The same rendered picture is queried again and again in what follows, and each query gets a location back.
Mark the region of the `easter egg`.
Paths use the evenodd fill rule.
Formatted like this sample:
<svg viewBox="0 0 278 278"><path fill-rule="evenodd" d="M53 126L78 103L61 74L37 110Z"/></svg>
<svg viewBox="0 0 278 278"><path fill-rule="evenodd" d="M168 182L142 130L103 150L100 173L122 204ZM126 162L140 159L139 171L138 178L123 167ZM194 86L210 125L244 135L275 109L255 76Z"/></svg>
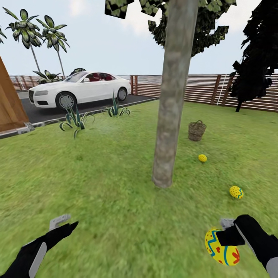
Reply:
<svg viewBox="0 0 278 278"><path fill-rule="evenodd" d="M236 199L241 199L244 197L243 191L237 186L233 186L230 188L230 194L232 197L235 197Z"/></svg>
<svg viewBox="0 0 278 278"><path fill-rule="evenodd" d="M199 159L201 162L207 161L207 157L206 157L204 154L200 154L200 155L198 156L198 159Z"/></svg>
<svg viewBox="0 0 278 278"><path fill-rule="evenodd" d="M205 245L210 256L224 265L235 265L240 260L236 246L222 246L217 238L218 229L211 229L205 237Z"/></svg>

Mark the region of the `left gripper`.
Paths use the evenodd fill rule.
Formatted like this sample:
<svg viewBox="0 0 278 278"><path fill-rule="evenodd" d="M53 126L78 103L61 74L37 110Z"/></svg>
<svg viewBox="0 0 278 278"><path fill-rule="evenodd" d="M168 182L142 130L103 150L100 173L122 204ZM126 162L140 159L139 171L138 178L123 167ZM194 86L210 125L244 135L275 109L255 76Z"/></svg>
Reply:
<svg viewBox="0 0 278 278"><path fill-rule="evenodd" d="M56 228L54 230L49 231L47 234L52 234L55 238L55 244L53 245L53 247L59 242L61 241L63 238L68 237L71 235L71 232L76 228L76 226L78 225L78 221L74 222L73 224L65 224L59 228Z"/></svg>

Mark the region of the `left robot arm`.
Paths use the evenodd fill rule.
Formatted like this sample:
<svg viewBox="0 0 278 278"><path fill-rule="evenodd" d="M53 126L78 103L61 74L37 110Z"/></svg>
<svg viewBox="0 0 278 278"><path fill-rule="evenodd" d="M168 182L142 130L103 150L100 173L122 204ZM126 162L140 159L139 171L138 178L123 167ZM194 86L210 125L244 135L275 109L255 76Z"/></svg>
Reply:
<svg viewBox="0 0 278 278"><path fill-rule="evenodd" d="M21 247L17 258L0 278L35 278L45 254L63 238L70 236L78 225L78 221L61 227L57 225L69 219L71 215L64 214L51 220L49 232Z"/></svg>

